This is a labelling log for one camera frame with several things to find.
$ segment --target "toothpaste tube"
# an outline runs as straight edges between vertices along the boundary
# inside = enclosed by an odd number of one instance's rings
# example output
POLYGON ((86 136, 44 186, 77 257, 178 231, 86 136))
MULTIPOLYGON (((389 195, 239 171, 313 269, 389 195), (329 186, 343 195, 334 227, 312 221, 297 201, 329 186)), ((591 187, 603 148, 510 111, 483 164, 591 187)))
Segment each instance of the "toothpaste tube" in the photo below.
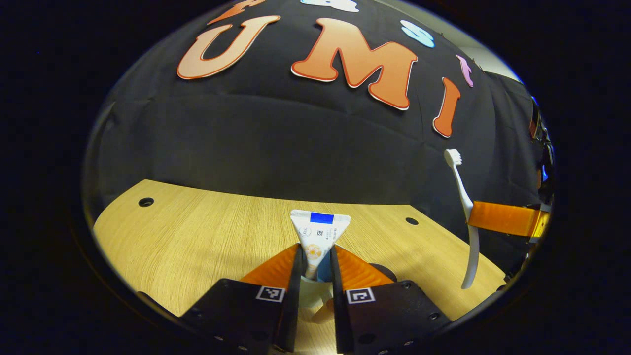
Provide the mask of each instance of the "toothpaste tube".
POLYGON ((290 218, 307 255, 305 277, 314 280, 318 265, 348 227, 351 216, 292 210, 290 218))

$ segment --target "orange letter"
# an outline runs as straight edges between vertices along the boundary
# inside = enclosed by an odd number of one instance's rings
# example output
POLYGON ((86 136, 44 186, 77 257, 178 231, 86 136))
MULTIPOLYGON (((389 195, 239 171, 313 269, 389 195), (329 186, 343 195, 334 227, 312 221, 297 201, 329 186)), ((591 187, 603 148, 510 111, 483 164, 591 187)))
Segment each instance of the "orange letter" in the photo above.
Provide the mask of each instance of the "orange letter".
POLYGON ((211 23, 215 23, 217 21, 221 21, 224 18, 228 18, 230 16, 234 16, 237 14, 240 14, 244 11, 244 8, 247 6, 248 8, 251 8, 253 6, 256 6, 260 3, 265 2, 265 0, 246 0, 242 3, 238 3, 235 4, 235 6, 232 6, 228 11, 222 13, 218 18, 215 18, 214 20, 210 21, 209 23, 207 23, 207 25, 210 25, 211 23))
POLYGON ((273 15, 244 21, 241 24, 243 30, 232 41, 230 47, 220 56, 211 59, 203 59, 204 52, 220 33, 229 29, 232 25, 220 26, 202 33, 197 37, 189 51, 184 54, 180 65, 177 67, 177 75, 182 79, 197 79, 219 73, 235 64, 244 55, 268 23, 278 20, 280 20, 280 16, 273 15))
POLYGON ((307 59, 292 65, 292 73, 319 81, 333 81, 338 71, 333 68, 333 59, 339 51, 351 88, 360 86, 372 73, 381 68, 379 79, 368 86, 368 91, 377 100, 407 110, 408 82, 412 63, 418 58, 409 49, 388 42, 370 50, 357 26, 332 18, 319 18, 322 32, 307 59))
POLYGON ((448 78, 443 78, 442 84, 445 85, 445 95, 442 97, 440 112, 432 122, 432 126, 441 136, 449 138, 451 136, 451 121, 454 120, 456 104, 460 99, 460 90, 448 78))

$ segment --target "wooden table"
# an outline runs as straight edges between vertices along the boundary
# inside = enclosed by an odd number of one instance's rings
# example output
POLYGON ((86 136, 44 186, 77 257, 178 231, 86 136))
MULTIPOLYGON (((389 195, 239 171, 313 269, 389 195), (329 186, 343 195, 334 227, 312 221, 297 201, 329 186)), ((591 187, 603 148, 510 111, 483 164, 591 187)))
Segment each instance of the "wooden table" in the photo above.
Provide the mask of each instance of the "wooden table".
MULTIPOLYGON (((451 320, 504 284, 504 273, 480 255, 473 286, 462 290, 469 246, 409 205, 277 200, 144 180, 103 211, 94 233, 131 289, 179 316, 217 280, 239 280, 297 243, 293 209, 350 215, 338 244, 416 282, 451 320), (154 203, 140 207, 146 197, 154 203)), ((335 354, 334 322, 310 323, 315 311, 300 310, 296 353, 335 354)))

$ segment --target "white toothbrush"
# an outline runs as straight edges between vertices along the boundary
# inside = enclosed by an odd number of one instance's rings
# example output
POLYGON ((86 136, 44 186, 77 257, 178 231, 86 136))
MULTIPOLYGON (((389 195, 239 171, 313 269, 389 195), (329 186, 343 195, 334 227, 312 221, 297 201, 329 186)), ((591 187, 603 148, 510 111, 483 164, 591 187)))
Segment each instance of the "white toothbrush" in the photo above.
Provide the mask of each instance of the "white toothbrush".
MULTIPOLYGON (((458 174, 458 169, 456 168, 457 165, 461 165, 463 163, 463 158, 456 149, 445 149, 444 155, 447 165, 449 165, 454 171, 454 176, 456 177, 456 182, 458 183, 458 192, 460 192, 460 202, 463 204, 464 216, 467 218, 467 222, 469 222, 471 210, 473 209, 473 202, 471 202, 467 192, 464 190, 463 181, 460 179, 460 174, 458 174)), ((467 264, 467 271, 464 274, 462 285, 463 289, 468 289, 473 283, 475 273, 478 270, 478 255, 480 254, 478 229, 469 225, 467 225, 467 228, 469 229, 469 263, 467 264)))

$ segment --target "black fabric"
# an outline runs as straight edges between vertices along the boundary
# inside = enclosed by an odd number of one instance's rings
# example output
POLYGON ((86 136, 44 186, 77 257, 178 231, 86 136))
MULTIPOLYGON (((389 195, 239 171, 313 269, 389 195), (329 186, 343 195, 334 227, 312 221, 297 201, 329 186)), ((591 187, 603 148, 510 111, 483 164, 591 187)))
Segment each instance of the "black fabric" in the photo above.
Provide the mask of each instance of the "black fabric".
MULTIPOLYGON (((531 98, 520 83, 484 73, 452 43, 387 6, 357 0, 359 13, 299 1, 265 1, 210 26, 234 3, 206 13, 153 46, 119 80, 95 130, 88 154, 97 168, 86 193, 93 218, 143 179, 252 196, 337 203, 411 204, 467 241, 464 213, 443 151, 456 148, 472 200, 525 205, 538 202, 536 162, 528 140, 531 98), (196 37, 231 23, 205 58, 221 54, 258 16, 280 15, 232 67, 208 78, 183 80, 176 69, 196 37), (350 88, 339 56, 331 83, 290 72, 321 32, 318 18, 350 22, 371 49, 397 42, 418 56, 400 111, 368 93, 374 73, 350 88), (401 20, 434 37, 430 49, 401 30, 401 20), (461 73, 471 66, 474 87, 461 73), (461 92, 450 138, 432 129, 444 95, 442 77, 461 92)), ((481 233, 481 252, 507 270, 523 259, 523 239, 481 233)))

